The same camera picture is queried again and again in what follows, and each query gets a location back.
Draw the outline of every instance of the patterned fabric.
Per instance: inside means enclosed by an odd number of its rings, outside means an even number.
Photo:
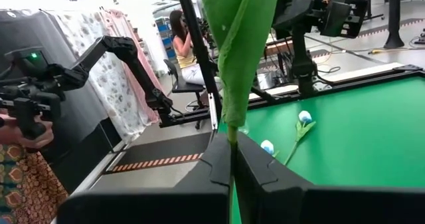
[[[121,34],[119,27],[113,22],[113,17],[110,15],[109,12],[107,11],[103,11],[100,13],[102,16],[102,20],[104,22],[104,24],[106,25],[109,35],[113,36],[113,37],[127,37],[126,34]],[[147,62],[145,55],[143,53],[140,53],[140,51],[137,52],[140,63],[143,65],[143,58],[144,60]],[[131,72],[131,70],[129,69],[128,65],[126,63],[122,63],[123,67],[124,67],[124,71],[126,72],[127,78],[129,80],[129,83],[131,84],[131,87],[133,88],[135,95],[139,101],[139,105],[141,106],[141,108],[146,112],[147,116],[149,117],[149,120],[151,122],[158,122],[158,115],[147,105],[146,99],[145,99],[145,91],[143,90],[143,88],[140,86],[139,82],[137,81],[137,79],[135,78],[134,74]],[[146,68],[145,65],[143,65],[144,69],[146,71],[148,71],[149,69],[151,70],[151,67],[149,66],[149,64],[147,64],[148,67]],[[157,79],[157,77],[153,74],[153,71],[151,71],[152,75],[149,75],[151,77],[151,79],[156,80],[157,83],[159,84],[159,81]]]
[[[67,196],[40,153],[0,145],[0,224],[49,224]]]
[[[99,13],[77,11],[49,12],[56,17],[60,28],[76,56],[82,55],[93,42],[108,30]],[[140,108],[121,61],[105,53],[90,71],[90,83],[102,101],[118,134],[130,143],[150,125],[146,112]]]

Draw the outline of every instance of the pink curtain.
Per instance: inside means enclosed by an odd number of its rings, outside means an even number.
[[[145,54],[143,53],[142,49],[139,46],[139,43],[133,33],[133,29],[128,24],[126,18],[124,17],[124,14],[121,11],[103,11],[101,12],[102,18],[104,20],[105,25],[108,28],[108,31],[111,36],[115,37],[130,37],[133,39],[134,43],[137,47],[137,55],[139,58],[139,61],[141,65],[143,65],[143,68],[146,70],[147,74],[151,78],[153,84],[158,89],[162,90],[161,84],[159,83],[157,77],[155,76],[155,73],[153,72],[151,66],[149,65]],[[128,78],[128,81],[133,88],[137,100],[141,106],[141,109],[146,112],[148,115],[150,121],[152,122],[158,122],[159,118],[156,112],[154,112],[148,105],[145,99],[145,91],[140,86],[139,82],[131,72],[131,70],[128,68],[128,65],[126,63],[122,63],[124,67],[124,71],[126,73],[126,76]]]

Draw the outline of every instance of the green table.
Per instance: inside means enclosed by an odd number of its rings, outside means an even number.
[[[302,110],[317,124],[291,159],[292,171],[317,185],[425,187],[423,78],[251,110],[248,136],[271,141],[283,163]],[[236,195],[232,223],[240,223]]]

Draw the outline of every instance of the green fabric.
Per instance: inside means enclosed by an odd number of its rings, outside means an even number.
[[[202,0],[220,56],[222,117],[244,125],[250,87],[268,37],[277,0]]]
[[[294,123],[307,110],[317,124],[288,167],[319,185],[425,187],[425,81],[396,80],[250,110],[248,136],[269,140],[284,163],[296,138]],[[226,132],[221,124],[219,132]],[[233,223],[240,223],[237,198]]]

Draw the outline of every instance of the woman with long dark hair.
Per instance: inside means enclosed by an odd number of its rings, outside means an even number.
[[[177,55],[177,61],[181,69],[183,79],[192,84],[205,85],[201,68],[197,63],[192,51],[192,38],[187,30],[186,23],[182,19],[182,11],[172,11],[170,14],[170,25],[173,31],[173,47]],[[217,88],[220,90],[220,78],[215,77]]]

